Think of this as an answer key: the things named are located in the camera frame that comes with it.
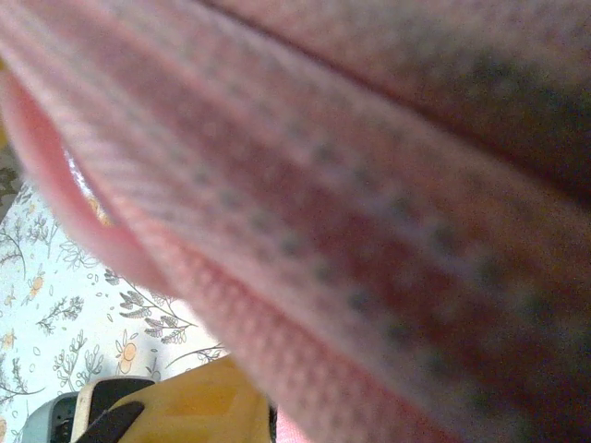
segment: yellow object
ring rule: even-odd
[[[104,213],[104,210],[101,207],[99,200],[97,200],[95,197],[88,197],[87,200],[90,203],[92,211],[96,214],[97,218],[99,219],[99,222],[101,222],[103,226],[112,226],[113,224],[109,220],[109,217],[107,217],[107,214]]]
[[[221,358],[135,392],[112,409],[145,409],[119,443],[269,443],[269,404],[232,359]]]

